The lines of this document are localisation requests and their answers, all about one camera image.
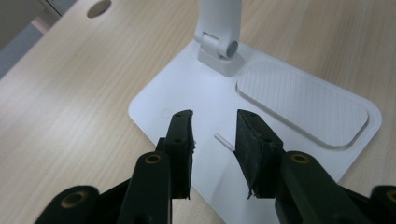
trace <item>round hole in desk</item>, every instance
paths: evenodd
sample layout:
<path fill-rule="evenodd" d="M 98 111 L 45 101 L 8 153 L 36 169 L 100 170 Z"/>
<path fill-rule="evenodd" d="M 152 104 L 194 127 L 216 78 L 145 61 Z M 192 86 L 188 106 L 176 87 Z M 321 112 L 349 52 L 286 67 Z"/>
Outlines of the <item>round hole in desk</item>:
<path fill-rule="evenodd" d="M 87 12 L 88 18 L 95 18 L 106 12 L 111 6 L 111 0 L 102 0 L 95 3 Z"/>

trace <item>light wood desk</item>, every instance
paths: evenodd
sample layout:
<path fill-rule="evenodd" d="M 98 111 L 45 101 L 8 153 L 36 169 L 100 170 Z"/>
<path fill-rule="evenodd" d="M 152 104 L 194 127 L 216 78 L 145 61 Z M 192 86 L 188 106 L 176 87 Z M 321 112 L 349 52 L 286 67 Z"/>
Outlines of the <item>light wood desk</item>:
<path fill-rule="evenodd" d="M 154 145 L 130 101 L 192 40 L 197 0 L 79 0 L 0 81 L 0 223 L 32 223 L 59 192 L 101 192 Z M 396 185 L 396 2 L 243 1 L 241 41 L 375 103 L 383 124 L 340 184 Z M 192 189 L 174 223 L 221 223 Z"/>

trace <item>desk lamp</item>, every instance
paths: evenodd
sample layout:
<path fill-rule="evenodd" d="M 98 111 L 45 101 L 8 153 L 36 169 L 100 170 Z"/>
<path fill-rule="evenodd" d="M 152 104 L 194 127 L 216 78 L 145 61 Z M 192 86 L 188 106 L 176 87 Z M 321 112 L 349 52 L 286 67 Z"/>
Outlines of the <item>desk lamp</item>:
<path fill-rule="evenodd" d="M 366 99 L 239 43 L 241 0 L 200 0 L 194 40 L 131 102 L 154 143 L 171 116 L 191 109 L 192 185 L 227 223 L 277 223 L 273 200 L 247 200 L 233 153 L 238 109 L 262 117 L 284 149 L 315 157 L 338 181 L 381 125 Z"/>

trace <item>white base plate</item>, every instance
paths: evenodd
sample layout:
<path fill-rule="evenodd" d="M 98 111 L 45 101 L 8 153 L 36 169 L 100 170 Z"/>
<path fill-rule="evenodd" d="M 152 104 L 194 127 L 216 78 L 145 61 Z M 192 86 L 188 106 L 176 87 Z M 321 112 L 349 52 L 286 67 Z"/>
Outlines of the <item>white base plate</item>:
<path fill-rule="evenodd" d="M 132 100 L 129 115 L 157 144 L 160 137 L 165 137 L 173 114 L 193 110 L 196 149 L 192 184 L 227 223 L 278 223 L 274 200 L 247 199 L 248 184 L 234 154 L 214 137 L 218 133 L 234 143 L 237 109 L 260 115 L 283 140 L 285 150 L 299 150 L 314 156 L 335 181 L 381 125 L 381 114 L 371 102 L 248 46 L 239 46 L 238 53 L 245 60 L 245 66 L 233 77 L 224 77 L 198 62 L 198 48 L 198 44 L 191 41 Z M 279 82 L 269 86 L 273 88 L 260 88 L 267 79 L 248 78 L 265 76 L 266 64 L 274 66 L 279 73 L 275 77 Z M 290 88 L 282 86 L 285 82 L 294 86 L 286 96 L 282 92 Z M 259 88 L 251 87 L 257 83 L 261 83 Z M 258 91 L 271 97 L 258 97 Z M 290 99 L 290 94 L 295 92 L 305 92 L 299 98 L 304 105 L 294 104 Z M 279 106 L 273 102 L 286 103 Z M 334 123 L 339 125 L 329 128 L 329 124 Z"/>

